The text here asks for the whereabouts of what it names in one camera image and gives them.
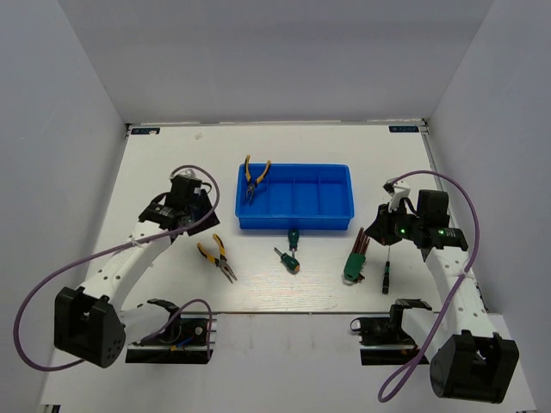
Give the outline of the green stubby phillips screwdriver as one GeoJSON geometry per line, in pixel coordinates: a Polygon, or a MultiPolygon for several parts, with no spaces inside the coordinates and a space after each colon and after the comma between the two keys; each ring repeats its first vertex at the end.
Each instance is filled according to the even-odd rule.
{"type": "Polygon", "coordinates": [[[285,269],[291,273],[296,274],[300,271],[300,263],[296,258],[289,255],[288,253],[283,253],[276,247],[274,248],[275,253],[280,257],[281,263],[284,265],[285,269]]]}

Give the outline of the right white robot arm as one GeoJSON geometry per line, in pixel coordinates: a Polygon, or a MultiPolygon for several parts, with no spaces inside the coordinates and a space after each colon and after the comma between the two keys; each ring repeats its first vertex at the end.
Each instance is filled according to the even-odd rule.
{"type": "Polygon", "coordinates": [[[490,404],[505,399],[519,360],[514,341],[504,339],[488,317],[470,272],[466,238],[449,224],[449,196],[422,190],[413,213],[407,211],[410,189],[387,184],[391,199],[378,207],[366,235],[385,246],[408,240],[420,250],[432,275],[442,309],[438,314],[422,300],[396,305],[401,313],[388,322],[397,342],[413,340],[419,353],[399,373],[411,373],[421,359],[430,363],[432,391],[440,398],[490,404]]]}

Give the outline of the green hex key set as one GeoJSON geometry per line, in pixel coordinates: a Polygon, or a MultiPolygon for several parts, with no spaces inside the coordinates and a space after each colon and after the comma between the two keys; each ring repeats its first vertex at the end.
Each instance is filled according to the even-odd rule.
{"type": "Polygon", "coordinates": [[[361,227],[357,233],[352,250],[344,265],[344,281],[358,283],[364,279],[362,269],[366,261],[366,253],[369,246],[369,237],[365,229],[361,227]]]}

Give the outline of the yellow black combination pliers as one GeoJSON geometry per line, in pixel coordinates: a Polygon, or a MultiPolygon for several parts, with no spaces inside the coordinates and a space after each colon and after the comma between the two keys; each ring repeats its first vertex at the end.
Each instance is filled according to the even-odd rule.
{"type": "Polygon", "coordinates": [[[245,178],[246,178],[246,185],[247,189],[245,192],[245,200],[249,201],[251,204],[254,199],[254,195],[257,189],[257,186],[265,179],[266,175],[269,173],[270,167],[271,167],[271,160],[269,159],[265,167],[263,169],[263,172],[258,176],[254,177],[250,170],[250,164],[251,164],[251,155],[248,154],[245,157],[245,178]]]}

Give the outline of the yellow black needle-nose pliers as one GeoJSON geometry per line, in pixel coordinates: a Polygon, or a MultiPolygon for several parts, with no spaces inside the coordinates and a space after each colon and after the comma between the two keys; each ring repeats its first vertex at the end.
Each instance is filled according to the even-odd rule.
{"type": "Polygon", "coordinates": [[[220,269],[220,271],[225,275],[230,283],[237,281],[238,278],[234,274],[230,264],[227,261],[226,248],[222,239],[216,233],[213,234],[213,239],[219,248],[219,253],[217,256],[210,254],[201,243],[196,244],[197,249],[199,250],[203,258],[205,258],[208,262],[211,262],[213,265],[220,269]]]}

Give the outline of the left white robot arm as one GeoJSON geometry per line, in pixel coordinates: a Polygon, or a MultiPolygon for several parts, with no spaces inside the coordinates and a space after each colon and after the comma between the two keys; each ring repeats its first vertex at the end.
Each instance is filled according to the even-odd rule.
{"type": "Polygon", "coordinates": [[[182,333],[178,308],[148,299],[122,308],[141,276],[176,239],[217,225],[206,184],[194,177],[171,178],[167,193],[139,215],[128,248],[115,252],[78,288],[63,288],[54,303],[54,346],[98,367],[110,367],[128,342],[176,341],[182,333]]]}

